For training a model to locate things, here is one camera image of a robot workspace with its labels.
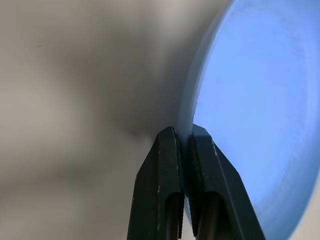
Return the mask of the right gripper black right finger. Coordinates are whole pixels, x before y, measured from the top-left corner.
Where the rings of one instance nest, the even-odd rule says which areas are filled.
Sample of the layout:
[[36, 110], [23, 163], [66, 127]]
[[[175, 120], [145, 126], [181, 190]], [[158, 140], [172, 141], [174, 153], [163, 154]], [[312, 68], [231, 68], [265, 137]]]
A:
[[266, 240], [239, 173], [198, 125], [188, 141], [187, 173], [196, 240]]

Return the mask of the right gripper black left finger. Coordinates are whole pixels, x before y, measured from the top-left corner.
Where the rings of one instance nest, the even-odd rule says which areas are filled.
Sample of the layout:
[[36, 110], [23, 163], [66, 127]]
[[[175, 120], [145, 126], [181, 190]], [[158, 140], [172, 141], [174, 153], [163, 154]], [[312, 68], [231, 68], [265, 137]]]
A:
[[135, 178], [126, 240], [179, 240], [184, 178], [175, 129], [161, 130]]

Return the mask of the light blue plate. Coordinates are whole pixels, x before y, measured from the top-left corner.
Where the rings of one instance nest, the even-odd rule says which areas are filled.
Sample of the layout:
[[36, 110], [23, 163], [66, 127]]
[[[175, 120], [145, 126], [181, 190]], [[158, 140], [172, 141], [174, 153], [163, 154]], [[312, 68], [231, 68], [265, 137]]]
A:
[[179, 130], [206, 129], [266, 240], [320, 240], [320, 0], [211, 0]]

